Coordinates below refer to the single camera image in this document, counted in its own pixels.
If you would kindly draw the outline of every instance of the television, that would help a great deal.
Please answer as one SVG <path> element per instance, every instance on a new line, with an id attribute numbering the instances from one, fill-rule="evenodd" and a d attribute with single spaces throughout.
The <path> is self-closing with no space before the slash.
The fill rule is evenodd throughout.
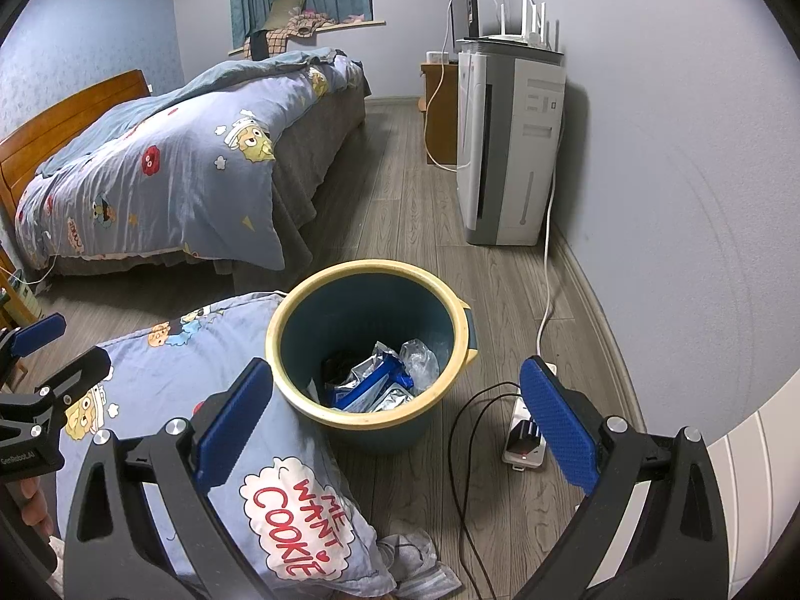
<path id="1" fill-rule="evenodd" d="M 453 53 L 458 54 L 458 41 L 481 35 L 478 24 L 478 0 L 452 0 L 450 21 L 453 25 Z"/>

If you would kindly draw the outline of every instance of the gray bed skirt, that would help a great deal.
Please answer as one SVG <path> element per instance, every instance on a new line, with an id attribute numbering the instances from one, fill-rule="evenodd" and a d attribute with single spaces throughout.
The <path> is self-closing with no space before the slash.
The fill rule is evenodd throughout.
<path id="1" fill-rule="evenodd" d="M 326 95 L 289 126 L 275 143 L 272 174 L 272 221 L 281 241 L 285 267 L 267 270 L 245 261 L 215 260 L 219 275 L 233 276 L 237 295 L 252 291 L 288 290 L 311 264 L 311 250 L 299 229 L 317 214 L 311 198 L 323 182 L 345 138 L 364 122 L 364 88 L 347 88 Z M 119 260 L 59 257 L 53 272 L 61 275 L 101 275 L 130 270 L 141 264 L 175 266 L 203 260 L 182 251 Z"/>

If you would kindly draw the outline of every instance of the black cable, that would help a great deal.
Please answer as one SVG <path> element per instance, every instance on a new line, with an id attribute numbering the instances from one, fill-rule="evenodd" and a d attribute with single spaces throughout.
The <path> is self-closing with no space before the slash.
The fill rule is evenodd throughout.
<path id="1" fill-rule="evenodd" d="M 481 390 L 479 392 L 475 392 L 475 394 L 473 396 L 471 396 L 469 398 L 469 400 L 467 400 L 467 402 L 465 404 L 463 404 L 461 409 L 458 411 L 458 414 L 455 416 L 455 419 L 453 420 L 453 424 L 450 427 L 449 438 L 447 440 L 447 468 L 448 468 L 448 473 L 449 473 L 450 492 L 453 495 L 453 503 L 455 504 L 456 511 L 458 512 L 458 520 L 459 520 L 459 523 L 460 523 L 459 532 L 458 532 L 458 561 L 461 563 L 461 566 L 463 567 L 464 572 L 466 573 L 467 577 L 469 578 L 469 582 L 472 584 L 472 587 L 473 587 L 473 589 L 475 591 L 475 594 L 478 597 L 478 600 L 481 600 L 481 593 L 480 593 L 480 590 L 478 588 L 478 583 L 477 583 L 477 581 L 475 581 L 475 577 L 473 576 L 472 571 L 470 570 L 470 567 L 467 565 L 467 563 L 464 560 L 464 553 L 463 553 L 464 535 L 466 535 L 466 538 L 469 541 L 469 547 L 472 550 L 473 554 L 475 555 L 475 559 L 477 559 L 477 564 L 479 565 L 479 567 L 481 567 L 481 573 L 483 573 L 483 577 L 486 580 L 486 583 L 489 585 L 489 591 L 490 591 L 490 593 L 492 595 L 492 599 L 493 600 L 497 600 L 497 594 L 495 593 L 495 589 L 494 589 L 494 587 L 492 585 L 492 581 L 491 581 L 491 578 L 489 576 L 489 573 L 487 572 L 487 569 L 486 569 L 485 565 L 483 564 L 483 559 L 481 559 L 481 556 L 480 556 L 480 554 L 478 552 L 478 549 L 475 546 L 475 540 L 472 538 L 472 534 L 470 533 L 470 529 L 467 527 L 467 515 L 466 515 L 466 512 L 465 512 L 466 507 L 463 508 L 461 506 L 461 504 L 459 504 L 459 494 L 458 494 L 458 492 L 456 490 L 456 487 L 455 487 L 455 475 L 453 473 L 453 436 L 455 435 L 455 429 L 456 429 L 457 424 L 459 423 L 459 419 L 461 419 L 461 416 L 464 414 L 464 411 L 466 411 L 467 408 L 469 408 L 470 404 L 472 404 L 481 395 L 484 395 L 485 393 L 487 393 L 489 391 L 493 391 L 495 388 L 499 388 L 501 386 L 514 386 L 515 388 L 519 388 L 519 386 L 516 383 L 514 383 L 513 381 L 502 381 L 500 383 L 491 385 L 488 388 L 483 388 L 483 390 Z M 470 468 L 471 468 L 471 459 L 472 459 L 472 443 L 473 443 L 473 438 L 475 437 L 475 431 L 478 428 L 478 422 L 480 422 L 480 419 L 483 416 L 483 413 L 486 411 L 486 408 L 488 408 L 492 403 L 494 403 L 498 399 L 502 399 L 503 396 L 495 397 L 495 399 L 490 400 L 489 403 L 486 405 L 486 407 L 483 408 L 483 410 L 481 411 L 481 414 L 478 415 L 478 419 L 475 422 L 475 426 L 473 427 L 473 431 L 472 431 L 472 433 L 471 433 L 471 435 L 469 437 L 469 451 L 468 451 L 468 455 L 467 455 L 467 460 L 468 461 L 467 461 L 467 477 L 466 477 L 467 490 L 469 489 L 468 486 L 469 486 Z M 468 493 L 465 494 L 465 499 L 468 499 Z"/>

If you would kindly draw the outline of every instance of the wooden floor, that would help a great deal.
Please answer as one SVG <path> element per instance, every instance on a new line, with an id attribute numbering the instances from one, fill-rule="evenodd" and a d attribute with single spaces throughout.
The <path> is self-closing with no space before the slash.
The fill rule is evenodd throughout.
<path id="1" fill-rule="evenodd" d="M 472 307 L 479 356 L 436 410 L 433 428 L 410 451 L 363 456 L 336 446 L 363 515 L 378 535 L 410 523 L 427 530 L 442 561 L 475 599 L 459 565 L 459 523 L 447 476 L 447 437 L 459 408 L 494 383 L 516 381 L 520 363 L 535 352 L 545 307 L 542 247 L 468 245 L 459 220 L 455 174 L 423 159 L 423 120 L 413 103 L 374 105 L 351 135 L 314 198 L 317 218 L 302 230 L 315 255 L 312 270 L 354 258 L 389 258 L 437 274 Z M 589 396 L 601 414 L 625 415 L 597 337 L 585 313 L 573 309 L 569 284 L 551 272 L 555 313 L 542 340 L 545 360 L 561 381 Z M 230 278 L 207 266 L 137 268 L 119 275 L 55 280 L 44 294 L 61 311 L 67 335 L 29 361 L 29 386 L 85 348 L 152 326 L 233 295 Z M 516 472 L 500 459 L 513 399 L 494 404 L 473 447 L 468 522 L 497 597 L 513 596 L 533 574 L 569 523 L 581 492 L 567 484 L 548 450 L 539 471 Z M 459 488 L 467 440 L 479 408 L 461 418 L 453 453 Z M 491 597 L 473 557 L 481 596 Z"/>

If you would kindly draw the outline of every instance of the window sill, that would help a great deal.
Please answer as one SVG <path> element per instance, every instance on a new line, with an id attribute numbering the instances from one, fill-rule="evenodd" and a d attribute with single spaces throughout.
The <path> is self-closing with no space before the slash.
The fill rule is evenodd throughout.
<path id="1" fill-rule="evenodd" d="M 386 23 L 387 21 L 385 21 L 385 19 L 365 19 L 363 22 L 352 22 L 350 24 L 326 24 L 325 26 L 319 27 L 319 29 L 316 31 L 316 34 L 322 34 L 323 32 L 328 31 L 338 31 L 339 29 L 353 29 L 354 27 L 377 27 L 379 25 L 385 25 Z M 241 54 L 244 51 L 244 47 L 231 49 L 228 51 L 228 56 L 232 57 L 233 55 Z"/>

